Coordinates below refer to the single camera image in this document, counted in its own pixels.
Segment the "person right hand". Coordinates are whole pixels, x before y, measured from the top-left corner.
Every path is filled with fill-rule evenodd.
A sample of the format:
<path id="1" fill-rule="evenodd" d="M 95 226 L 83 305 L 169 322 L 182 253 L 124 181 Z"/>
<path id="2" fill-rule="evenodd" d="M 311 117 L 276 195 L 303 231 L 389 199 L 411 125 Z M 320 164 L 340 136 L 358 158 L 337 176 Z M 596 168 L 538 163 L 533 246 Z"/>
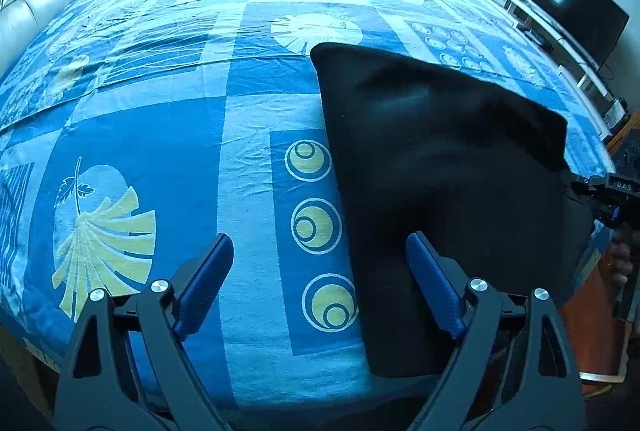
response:
<path id="1" fill-rule="evenodd" d="M 613 286 L 624 287 L 634 270 L 631 263 L 631 250 L 634 247 L 634 237 L 623 231 L 612 234 L 608 251 L 606 251 L 606 269 L 608 278 Z"/>

